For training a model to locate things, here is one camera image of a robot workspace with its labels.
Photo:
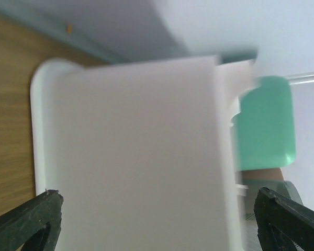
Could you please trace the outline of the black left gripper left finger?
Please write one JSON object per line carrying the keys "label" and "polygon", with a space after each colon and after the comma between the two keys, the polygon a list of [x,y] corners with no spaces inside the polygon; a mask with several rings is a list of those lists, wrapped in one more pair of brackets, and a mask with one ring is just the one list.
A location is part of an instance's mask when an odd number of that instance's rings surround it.
{"label": "black left gripper left finger", "polygon": [[0,250],[55,250],[63,197],[47,190],[0,216]]}

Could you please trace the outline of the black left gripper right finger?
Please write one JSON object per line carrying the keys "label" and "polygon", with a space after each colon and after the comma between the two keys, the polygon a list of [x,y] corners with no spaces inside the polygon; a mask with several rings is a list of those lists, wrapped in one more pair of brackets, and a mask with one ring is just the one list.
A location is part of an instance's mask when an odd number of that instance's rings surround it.
{"label": "black left gripper right finger", "polygon": [[272,189],[259,189],[254,204],[262,250],[314,250],[314,211]]}

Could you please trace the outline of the salmon pink plastic bin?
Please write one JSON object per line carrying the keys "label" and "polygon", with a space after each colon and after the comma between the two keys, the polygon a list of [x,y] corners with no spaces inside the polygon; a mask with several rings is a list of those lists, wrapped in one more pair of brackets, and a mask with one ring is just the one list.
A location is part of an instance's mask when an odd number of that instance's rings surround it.
{"label": "salmon pink plastic bin", "polygon": [[284,181],[284,177],[280,168],[242,171],[241,176],[242,176],[242,179]]}

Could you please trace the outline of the green plastic bin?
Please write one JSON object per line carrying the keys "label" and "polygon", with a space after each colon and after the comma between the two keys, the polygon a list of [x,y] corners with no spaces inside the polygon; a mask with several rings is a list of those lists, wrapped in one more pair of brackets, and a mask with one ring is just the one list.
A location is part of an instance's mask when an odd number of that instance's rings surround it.
{"label": "green plastic bin", "polygon": [[280,168],[296,159],[291,87],[280,76],[258,78],[258,87],[240,100],[234,119],[239,169]]}

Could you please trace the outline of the white plastic tub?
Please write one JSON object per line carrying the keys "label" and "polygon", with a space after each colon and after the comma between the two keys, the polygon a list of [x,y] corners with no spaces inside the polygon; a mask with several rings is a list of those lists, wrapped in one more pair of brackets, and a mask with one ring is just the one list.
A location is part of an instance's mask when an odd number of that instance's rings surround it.
{"label": "white plastic tub", "polygon": [[83,67],[30,87],[36,192],[63,196],[57,250],[244,250],[232,119],[252,60]]}

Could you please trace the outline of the right aluminium frame post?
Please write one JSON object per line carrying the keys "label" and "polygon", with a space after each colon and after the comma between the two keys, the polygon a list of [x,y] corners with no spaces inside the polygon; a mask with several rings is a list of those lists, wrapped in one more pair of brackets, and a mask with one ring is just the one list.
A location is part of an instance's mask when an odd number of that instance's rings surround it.
{"label": "right aluminium frame post", "polygon": [[286,76],[285,78],[290,85],[312,84],[314,83],[314,72]]}

